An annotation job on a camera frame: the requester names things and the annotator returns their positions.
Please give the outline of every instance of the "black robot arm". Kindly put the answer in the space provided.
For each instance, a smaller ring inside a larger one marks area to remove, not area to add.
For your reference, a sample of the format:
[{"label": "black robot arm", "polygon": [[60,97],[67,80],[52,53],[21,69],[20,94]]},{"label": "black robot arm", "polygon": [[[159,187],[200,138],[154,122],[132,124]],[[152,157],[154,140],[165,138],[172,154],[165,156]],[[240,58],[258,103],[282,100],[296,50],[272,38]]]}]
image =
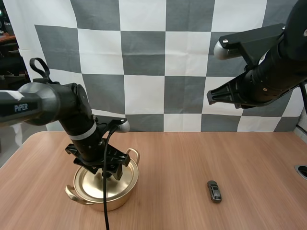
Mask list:
[{"label": "black robot arm", "polygon": [[307,1],[299,0],[286,25],[278,24],[220,37],[219,59],[243,56],[245,72],[208,92],[209,104],[236,108],[265,106],[307,79]]},{"label": "black robot arm", "polygon": [[[35,66],[39,61],[45,71]],[[0,91],[0,126],[25,121],[41,126],[59,120],[73,144],[66,151],[76,158],[75,164],[85,167],[92,173],[104,167],[106,132],[128,132],[128,121],[123,118],[104,123],[92,115],[86,92],[75,83],[60,85],[49,78],[49,69],[40,58],[30,61],[33,70],[43,78],[23,85],[18,91]],[[108,145],[106,171],[117,180],[122,175],[122,165],[127,166],[128,155]]]}]

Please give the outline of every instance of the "pot handle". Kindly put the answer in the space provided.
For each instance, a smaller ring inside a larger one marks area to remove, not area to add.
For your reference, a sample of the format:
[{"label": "pot handle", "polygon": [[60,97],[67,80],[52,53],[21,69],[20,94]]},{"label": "pot handle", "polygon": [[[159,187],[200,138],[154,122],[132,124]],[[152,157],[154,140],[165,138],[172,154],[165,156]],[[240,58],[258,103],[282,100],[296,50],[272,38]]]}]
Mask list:
[{"label": "pot handle", "polygon": [[139,165],[139,161],[140,161],[140,154],[139,154],[139,152],[138,152],[137,150],[135,150],[135,149],[129,148],[129,149],[127,149],[127,151],[126,151],[126,154],[129,155],[129,153],[130,153],[131,151],[135,152],[135,154],[136,154],[136,164]]},{"label": "pot handle", "polygon": [[86,200],[83,200],[83,199],[77,197],[74,193],[72,193],[73,190],[75,190],[75,188],[70,186],[70,185],[67,185],[65,187],[65,192],[68,195],[68,197],[70,198],[70,200],[73,200],[73,201],[75,201],[79,204],[82,204],[82,205],[93,205],[94,204],[94,203],[87,202]]}]

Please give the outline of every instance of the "pot lid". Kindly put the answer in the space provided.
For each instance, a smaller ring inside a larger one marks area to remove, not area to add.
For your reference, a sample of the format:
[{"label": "pot lid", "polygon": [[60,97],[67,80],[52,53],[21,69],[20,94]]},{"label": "pot lid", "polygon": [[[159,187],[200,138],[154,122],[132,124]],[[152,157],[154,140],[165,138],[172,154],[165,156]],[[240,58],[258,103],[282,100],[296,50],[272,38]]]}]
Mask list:
[{"label": "pot lid", "polygon": [[[122,177],[118,181],[113,176],[106,179],[106,201],[113,201],[126,195],[136,184],[139,177],[138,166],[133,159],[127,167],[122,166]],[[94,175],[80,167],[74,177],[74,187],[77,194],[93,203],[103,203],[102,169]]]}]

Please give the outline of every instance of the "checkered backdrop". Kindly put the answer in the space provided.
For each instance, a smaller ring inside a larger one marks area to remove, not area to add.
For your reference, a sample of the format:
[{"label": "checkered backdrop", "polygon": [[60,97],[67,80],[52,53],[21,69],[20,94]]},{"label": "checkered backdrop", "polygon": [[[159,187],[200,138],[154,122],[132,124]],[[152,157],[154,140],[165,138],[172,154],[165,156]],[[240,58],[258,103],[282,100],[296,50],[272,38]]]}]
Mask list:
[{"label": "checkered backdrop", "polygon": [[[5,0],[20,53],[51,79],[85,87],[93,113],[132,131],[292,131],[299,89],[269,106],[208,104],[208,90],[241,74],[220,61],[223,35],[284,23],[295,0]],[[31,78],[38,77],[29,66]],[[54,130],[58,124],[48,126]]]}]

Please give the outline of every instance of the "gold pot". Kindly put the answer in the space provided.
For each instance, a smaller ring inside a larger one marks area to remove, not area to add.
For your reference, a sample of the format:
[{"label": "gold pot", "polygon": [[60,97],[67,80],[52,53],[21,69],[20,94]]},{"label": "gold pot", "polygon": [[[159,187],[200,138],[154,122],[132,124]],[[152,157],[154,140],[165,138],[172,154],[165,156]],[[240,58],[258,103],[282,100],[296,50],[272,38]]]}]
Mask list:
[{"label": "gold pot", "polygon": [[[126,154],[131,151],[135,152],[136,161],[131,159],[128,167],[122,167],[123,175],[121,179],[117,181],[111,176],[106,180],[106,206],[108,211],[114,210],[127,202],[138,180],[140,154],[135,149],[128,149]],[[97,211],[103,211],[102,169],[99,169],[94,175],[85,168],[80,167],[75,174],[73,187],[67,185],[65,192],[71,200],[82,205],[89,205]]]}]

